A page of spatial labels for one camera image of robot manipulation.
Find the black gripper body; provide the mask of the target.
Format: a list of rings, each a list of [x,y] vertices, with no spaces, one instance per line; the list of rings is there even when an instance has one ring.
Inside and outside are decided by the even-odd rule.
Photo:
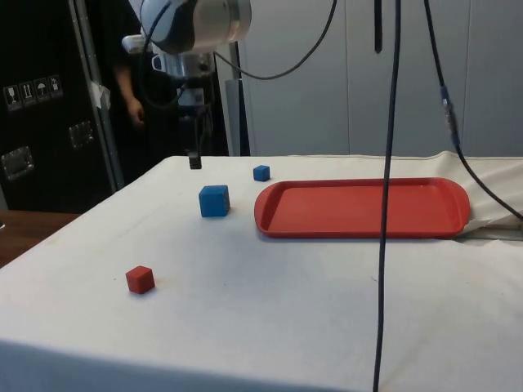
[[[190,78],[177,88],[181,107],[205,106],[209,103],[209,78]]]

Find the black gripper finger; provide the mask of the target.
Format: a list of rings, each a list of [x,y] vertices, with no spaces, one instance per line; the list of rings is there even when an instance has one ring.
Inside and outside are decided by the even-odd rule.
[[[212,109],[210,106],[200,106],[190,115],[191,131],[194,145],[189,149],[190,169],[200,170],[202,168],[203,144],[212,139],[213,123]]]

